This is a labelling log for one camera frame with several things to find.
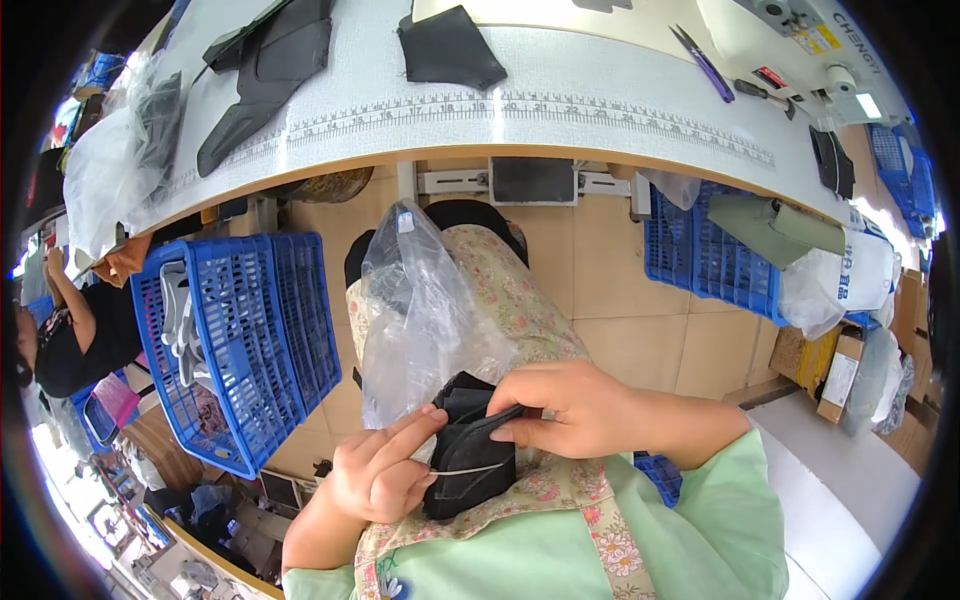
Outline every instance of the ruler markings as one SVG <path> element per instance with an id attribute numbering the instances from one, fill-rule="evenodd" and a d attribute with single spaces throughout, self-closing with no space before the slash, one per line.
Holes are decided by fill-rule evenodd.
<path id="1" fill-rule="evenodd" d="M 420 94 L 324 112 L 291 123 L 286 130 L 276 127 L 257 132 L 237 146 L 218 170 L 231 170 L 274 156 L 280 143 L 291 149 L 302 148 L 357 132 L 441 121 L 489 120 L 495 115 L 654 134 L 776 169 L 773 155 L 753 141 L 679 113 L 583 94 L 504 90 L 497 97 L 491 92 Z M 157 190 L 155 202 L 199 180 L 195 168 L 179 174 L 170 185 Z"/>

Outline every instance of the woman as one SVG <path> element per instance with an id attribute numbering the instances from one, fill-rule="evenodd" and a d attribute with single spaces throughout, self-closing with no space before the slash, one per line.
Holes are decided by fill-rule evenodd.
<path id="1" fill-rule="evenodd" d="M 143 348 L 129 283 L 78 290 L 59 248 L 47 251 L 43 276 L 54 302 L 50 318 L 37 329 L 29 310 L 16 309 L 21 385 L 36 378 L 46 395 L 65 398 L 133 362 Z"/>
<path id="2" fill-rule="evenodd" d="M 713 400 L 633 390 L 584 360 L 569 322 L 522 264 L 522 237 L 491 206 L 438 203 L 426 213 L 477 306 L 520 348 L 487 408 L 488 416 L 531 409 L 490 435 L 520 448 L 519 480 L 431 521 L 418 506 L 437 475 L 410 456 L 446 424 L 446 411 L 427 405 L 350 436 L 284 540 L 286 597 L 782 598 L 783 515 L 746 417 Z M 362 348 L 350 256 L 347 268 Z M 554 420 L 537 419 L 539 411 Z M 640 449 L 684 470 L 674 510 L 620 455 Z"/>

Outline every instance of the black shirt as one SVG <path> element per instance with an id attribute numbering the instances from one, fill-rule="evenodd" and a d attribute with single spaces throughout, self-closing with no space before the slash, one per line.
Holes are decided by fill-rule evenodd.
<path id="1" fill-rule="evenodd" d="M 97 322 L 86 354 L 80 352 L 66 306 L 54 310 L 37 332 L 34 375 L 48 396 L 70 397 L 129 365 L 142 350 L 129 283 L 123 289 L 95 283 L 81 294 Z"/>

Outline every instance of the floral apron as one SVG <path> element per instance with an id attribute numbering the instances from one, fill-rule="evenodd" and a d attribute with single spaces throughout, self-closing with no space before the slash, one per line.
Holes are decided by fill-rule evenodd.
<path id="1" fill-rule="evenodd" d="M 445 229 L 441 237 L 471 286 L 477 307 L 517 345 L 512 368 L 549 360 L 589 359 L 569 321 L 534 285 L 530 271 L 499 237 L 475 225 Z M 354 347 L 362 363 L 369 321 L 360 291 L 359 281 L 347 289 L 347 306 Z M 517 451 L 516 468 L 519 479 L 506 492 L 453 519 L 430 520 L 416 511 L 400 522 L 368 527 L 354 559 L 357 597 L 380 600 L 391 595 L 394 582 L 377 572 L 377 562 L 397 548 L 429 540 L 466 540 L 507 516 L 573 509 L 583 516 L 584 533 L 589 532 L 593 540 L 614 600 L 657 597 L 613 499 L 601 460 L 571 460 L 527 448 Z"/>

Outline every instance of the scissors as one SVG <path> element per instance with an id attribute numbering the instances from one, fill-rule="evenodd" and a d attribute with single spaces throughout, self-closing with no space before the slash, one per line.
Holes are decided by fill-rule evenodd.
<path id="1" fill-rule="evenodd" d="M 723 98 L 723 101 L 726 103 L 733 102 L 733 92 L 730 90 L 730 87 L 727 86 L 727 82 L 724 81 L 723 76 L 720 75 L 720 72 L 713 66 L 713 63 L 710 62 L 710 59 L 707 58 L 704 51 L 700 49 L 697 42 L 693 41 L 693 38 L 690 37 L 680 25 L 677 25 L 677 29 L 671 27 L 670 31 L 673 32 L 673 35 L 684 45 L 684 48 L 690 53 L 690 56 L 697 61 L 700 68 L 707 73 L 707 77 L 710 78 L 713 87 L 716 87 L 717 91 L 720 92 L 720 97 Z"/>

